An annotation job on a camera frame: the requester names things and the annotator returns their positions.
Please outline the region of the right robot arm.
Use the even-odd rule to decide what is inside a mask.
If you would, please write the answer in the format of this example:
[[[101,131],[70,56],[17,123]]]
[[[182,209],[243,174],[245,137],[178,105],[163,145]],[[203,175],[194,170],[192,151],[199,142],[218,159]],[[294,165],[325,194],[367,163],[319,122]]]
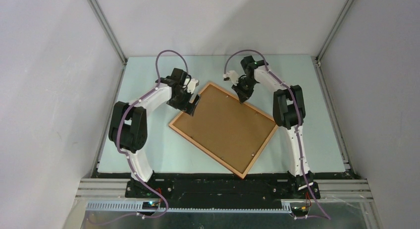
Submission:
[[[256,84],[262,84],[273,92],[272,116],[277,126],[286,133],[290,150],[288,192],[294,198],[301,198],[314,183],[303,143],[306,116],[303,90],[299,85],[288,85],[282,81],[270,70],[264,58],[256,61],[252,56],[246,56],[240,64],[244,72],[242,75],[234,70],[225,70],[223,79],[232,83],[232,89],[241,103],[252,96]]]

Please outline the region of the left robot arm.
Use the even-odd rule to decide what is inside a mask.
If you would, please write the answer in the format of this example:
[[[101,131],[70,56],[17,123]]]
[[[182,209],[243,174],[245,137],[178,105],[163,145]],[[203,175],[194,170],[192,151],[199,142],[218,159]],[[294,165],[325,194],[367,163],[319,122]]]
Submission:
[[[143,150],[148,137],[147,118],[163,104],[193,116],[201,97],[194,93],[198,85],[198,79],[174,68],[171,75],[159,77],[139,99],[114,104],[108,138],[125,156],[132,178],[139,181],[137,190],[144,197],[152,197],[157,190],[156,183],[150,180],[154,171]]]

